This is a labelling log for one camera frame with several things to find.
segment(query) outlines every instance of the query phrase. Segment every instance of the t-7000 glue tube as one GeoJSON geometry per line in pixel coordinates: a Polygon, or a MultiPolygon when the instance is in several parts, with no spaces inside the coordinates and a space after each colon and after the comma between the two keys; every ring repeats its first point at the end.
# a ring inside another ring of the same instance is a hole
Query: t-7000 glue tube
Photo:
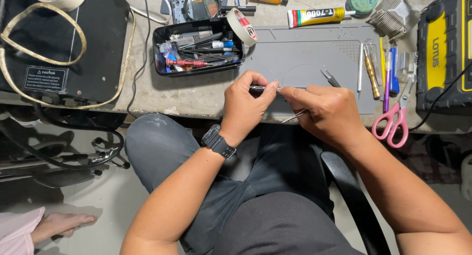
{"type": "Polygon", "coordinates": [[[327,8],[316,10],[289,10],[288,27],[297,28],[319,23],[341,21],[344,16],[351,16],[355,11],[345,11],[344,8],[327,8]]]}

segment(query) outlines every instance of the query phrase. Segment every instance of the pink scissors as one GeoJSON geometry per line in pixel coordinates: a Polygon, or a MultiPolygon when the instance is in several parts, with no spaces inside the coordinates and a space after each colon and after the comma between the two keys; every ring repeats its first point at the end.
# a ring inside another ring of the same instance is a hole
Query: pink scissors
{"type": "Polygon", "coordinates": [[[372,134],[378,140],[384,140],[386,138],[386,142],[392,148],[400,148],[402,147],[407,138],[408,138],[408,124],[406,124],[406,104],[408,103],[408,99],[410,98],[410,93],[413,88],[413,77],[410,78],[408,83],[406,84],[405,89],[403,90],[402,95],[398,99],[398,102],[393,105],[393,107],[380,116],[377,120],[375,120],[374,124],[372,125],[372,134]],[[393,118],[397,114],[397,120],[393,123],[393,118]],[[386,126],[381,136],[377,134],[377,124],[381,121],[386,119],[386,126]],[[392,141],[397,128],[400,127],[403,130],[403,137],[402,140],[395,144],[392,141]]]}

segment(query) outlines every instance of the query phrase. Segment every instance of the hand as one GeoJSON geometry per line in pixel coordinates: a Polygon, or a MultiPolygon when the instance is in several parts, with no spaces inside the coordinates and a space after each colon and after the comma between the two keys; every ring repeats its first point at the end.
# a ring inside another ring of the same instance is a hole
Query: hand
{"type": "Polygon", "coordinates": [[[274,100],[278,87],[279,82],[268,83],[260,73],[248,70],[225,90],[225,109],[220,135],[228,145],[238,146],[256,127],[274,100]],[[251,84],[266,87],[258,98],[249,93],[251,84]]]}
{"type": "Polygon", "coordinates": [[[369,132],[363,126],[354,93],[346,88],[310,85],[306,90],[285,86],[279,89],[298,117],[303,129],[342,152],[360,146],[369,132]]]}

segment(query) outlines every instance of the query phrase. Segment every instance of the gray silicone repair mat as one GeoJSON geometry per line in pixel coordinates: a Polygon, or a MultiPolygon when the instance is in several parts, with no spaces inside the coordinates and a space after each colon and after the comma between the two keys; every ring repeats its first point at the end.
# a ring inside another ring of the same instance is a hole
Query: gray silicone repair mat
{"type": "MultiPolygon", "coordinates": [[[[357,93],[359,46],[372,44],[376,56],[380,55],[379,35],[365,23],[329,24],[289,29],[287,26],[254,27],[259,41],[249,48],[246,59],[235,77],[246,70],[261,73],[267,80],[278,80],[280,86],[307,87],[331,86],[320,71],[323,65],[342,87],[354,92],[360,114],[373,114],[378,100],[374,100],[372,86],[364,63],[362,91],[357,93]]],[[[381,75],[380,59],[375,72],[381,75]]],[[[277,97],[265,116],[293,115],[283,97],[277,97]]]]}

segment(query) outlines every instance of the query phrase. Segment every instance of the black cable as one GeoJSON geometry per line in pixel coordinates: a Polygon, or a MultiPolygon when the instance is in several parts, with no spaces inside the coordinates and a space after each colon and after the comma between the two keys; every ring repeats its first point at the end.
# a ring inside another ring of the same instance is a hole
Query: black cable
{"type": "Polygon", "coordinates": [[[467,70],[470,69],[471,66],[472,66],[472,61],[469,63],[469,65],[467,65],[464,68],[464,70],[462,70],[462,72],[454,79],[454,81],[452,81],[452,83],[450,85],[448,85],[446,87],[446,89],[444,89],[444,91],[433,101],[433,103],[431,103],[431,106],[429,106],[429,109],[428,109],[428,113],[426,113],[426,116],[424,117],[424,119],[420,122],[420,124],[418,124],[417,126],[411,128],[410,131],[414,131],[414,130],[418,129],[419,127],[421,127],[421,125],[423,125],[426,122],[426,120],[428,119],[428,117],[431,114],[431,111],[432,111],[434,105],[436,105],[436,102],[438,102],[438,100],[441,98],[441,96],[443,96],[449,89],[452,88],[452,86],[465,74],[465,72],[467,70]]]}
{"type": "Polygon", "coordinates": [[[95,162],[95,163],[90,163],[90,164],[87,164],[87,165],[79,165],[79,166],[74,166],[74,165],[68,165],[68,164],[64,164],[64,163],[61,163],[61,162],[57,162],[53,159],[51,159],[49,156],[46,156],[44,155],[43,153],[39,152],[38,150],[32,148],[31,146],[29,146],[27,143],[24,143],[20,140],[18,140],[18,138],[16,138],[15,136],[13,136],[13,134],[11,134],[12,131],[9,131],[6,126],[5,126],[5,123],[3,121],[0,120],[0,131],[6,136],[8,137],[12,142],[14,142],[16,145],[18,145],[20,148],[28,151],[29,153],[31,153],[33,156],[36,156],[37,158],[41,159],[41,160],[44,160],[45,162],[48,162],[49,164],[52,164],[52,165],[55,165],[56,167],[60,167],[60,168],[64,168],[64,169],[70,169],[70,170],[84,170],[84,169],[91,169],[91,168],[95,168],[99,165],[102,165],[103,163],[106,163],[110,160],[112,160],[115,156],[117,156],[121,149],[123,148],[124,144],[125,144],[125,140],[123,138],[123,136],[116,132],[115,130],[113,129],[109,129],[109,128],[102,128],[102,127],[90,127],[90,126],[81,126],[81,125],[71,125],[71,124],[67,124],[67,123],[63,123],[63,122],[59,122],[55,119],[52,119],[51,117],[49,117],[46,113],[44,113],[44,110],[43,108],[41,107],[41,105],[37,102],[34,102],[33,104],[33,109],[34,109],[34,113],[41,119],[41,120],[44,120],[52,125],[55,125],[55,126],[59,126],[59,127],[63,127],[63,128],[67,128],[67,129],[77,129],[77,130],[93,130],[93,131],[104,131],[104,132],[109,132],[109,133],[112,133],[114,135],[116,135],[119,139],[119,147],[117,150],[115,150],[110,156],[109,158],[107,159],[104,159],[102,161],[99,161],[99,162],[95,162]]]}
{"type": "Polygon", "coordinates": [[[131,111],[129,111],[129,108],[133,104],[134,98],[136,97],[136,77],[146,67],[147,54],[148,54],[147,43],[149,41],[149,36],[150,36],[150,19],[149,19],[149,9],[148,9],[148,5],[147,5],[147,0],[145,0],[145,4],[146,4],[146,15],[147,15],[147,18],[148,18],[148,35],[146,37],[146,42],[145,42],[145,62],[143,63],[143,66],[141,66],[141,68],[139,68],[139,70],[134,75],[134,78],[133,78],[133,97],[129,101],[128,106],[126,107],[126,111],[129,113],[129,115],[133,116],[135,119],[137,119],[138,117],[136,117],[133,113],[131,113],[131,111]]]}

